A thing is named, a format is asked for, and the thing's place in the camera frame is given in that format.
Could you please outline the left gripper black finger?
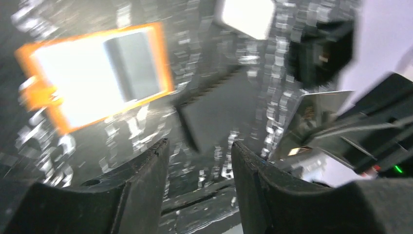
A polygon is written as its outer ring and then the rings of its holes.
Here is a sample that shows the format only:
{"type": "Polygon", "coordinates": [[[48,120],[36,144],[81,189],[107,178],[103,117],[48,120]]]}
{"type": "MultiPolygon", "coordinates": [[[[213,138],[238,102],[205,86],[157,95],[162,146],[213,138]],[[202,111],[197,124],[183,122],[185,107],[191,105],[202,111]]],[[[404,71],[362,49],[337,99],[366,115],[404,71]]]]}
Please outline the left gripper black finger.
{"type": "Polygon", "coordinates": [[[268,163],[240,142],[231,149],[246,234],[410,234],[413,181],[356,180],[329,188],[268,163]]]}
{"type": "Polygon", "coordinates": [[[155,234],[169,164],[163,138],[78,187],[0,181],[3,234],[155,234]]]}

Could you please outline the orange leather card holder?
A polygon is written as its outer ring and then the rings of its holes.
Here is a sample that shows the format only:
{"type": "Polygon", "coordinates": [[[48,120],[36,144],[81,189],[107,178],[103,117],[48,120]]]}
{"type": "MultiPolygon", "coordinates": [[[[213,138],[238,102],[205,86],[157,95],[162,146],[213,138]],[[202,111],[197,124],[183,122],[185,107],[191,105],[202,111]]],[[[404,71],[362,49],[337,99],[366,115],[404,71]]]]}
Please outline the orange leather card holder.
{"type": "Polygon", "coordinates": [[[164,28],[160,22],[33,42],[17,49],[15,56],[27,77],[20,86],[26,108],[29,111],[45,109],[61,135],[174,91],[164,28]],[[135,32],[148,35],[161,91],[145,99],[125,102],[103,43],[135,32]]]}

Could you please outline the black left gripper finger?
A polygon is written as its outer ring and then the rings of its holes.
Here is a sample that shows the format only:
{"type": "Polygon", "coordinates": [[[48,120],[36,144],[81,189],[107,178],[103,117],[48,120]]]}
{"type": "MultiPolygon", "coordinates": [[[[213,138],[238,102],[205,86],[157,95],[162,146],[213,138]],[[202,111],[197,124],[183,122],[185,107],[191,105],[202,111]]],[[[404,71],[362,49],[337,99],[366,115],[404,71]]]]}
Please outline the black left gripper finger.
{"type": "Polygon", "coordinates": [[[385,172],[413,156],[413,82],[390,73],[336,120],[304,135],[356,174],[385,172]]]}

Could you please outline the black plastic box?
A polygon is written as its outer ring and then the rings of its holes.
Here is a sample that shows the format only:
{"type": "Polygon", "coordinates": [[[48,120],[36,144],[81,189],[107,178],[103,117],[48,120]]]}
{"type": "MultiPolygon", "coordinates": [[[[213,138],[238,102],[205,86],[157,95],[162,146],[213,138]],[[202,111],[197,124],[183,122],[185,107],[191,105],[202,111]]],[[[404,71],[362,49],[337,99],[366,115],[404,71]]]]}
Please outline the black plastic box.
{"type": "Polygon", "coordinates": [[[329,83],[352,60],[354,28],[353,19],[317,22],[290,43],[289,68],[302,88],[329,83]]]}

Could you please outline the thin white credit card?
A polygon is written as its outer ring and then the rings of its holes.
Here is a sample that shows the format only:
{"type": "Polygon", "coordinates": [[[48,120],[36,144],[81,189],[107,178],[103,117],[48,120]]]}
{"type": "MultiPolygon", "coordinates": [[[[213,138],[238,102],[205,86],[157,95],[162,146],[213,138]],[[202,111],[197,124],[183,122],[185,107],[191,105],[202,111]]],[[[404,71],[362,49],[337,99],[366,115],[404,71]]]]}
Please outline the thin white credit card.
{"type": "Polygon", "coordinates": [[[145,99],[161,91],[147,33],[117,36],[106,40],[103,46],[125,102],[145,99]]]}

